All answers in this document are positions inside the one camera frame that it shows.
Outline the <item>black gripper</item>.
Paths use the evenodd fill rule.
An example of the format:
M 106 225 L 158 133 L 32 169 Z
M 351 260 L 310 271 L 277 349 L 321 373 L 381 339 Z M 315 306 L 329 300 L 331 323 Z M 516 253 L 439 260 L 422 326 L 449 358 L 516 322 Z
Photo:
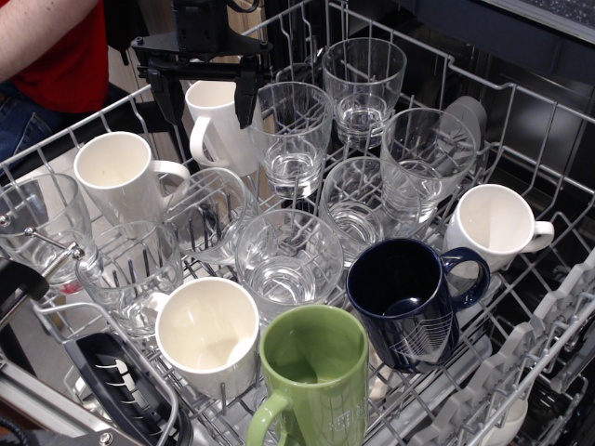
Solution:
M 229 25 L 229 1 L 173 1 L 172 32 L 132 41 L 138 73 L 148 79 L 164 118 L 180 125 L 185 107 L 179 79 L 234 79 L 235 113 L 241 129 L 253 120 L 260 79 L 267 76 L 271 44 Z

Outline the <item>person forearm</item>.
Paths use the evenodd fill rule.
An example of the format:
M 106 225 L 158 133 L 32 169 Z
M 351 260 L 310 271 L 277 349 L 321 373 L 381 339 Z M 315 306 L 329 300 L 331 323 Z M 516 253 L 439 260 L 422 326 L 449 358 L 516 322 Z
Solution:
M 7 1 L 1 6 L 1 81 L 41 58 L 98 1 Z

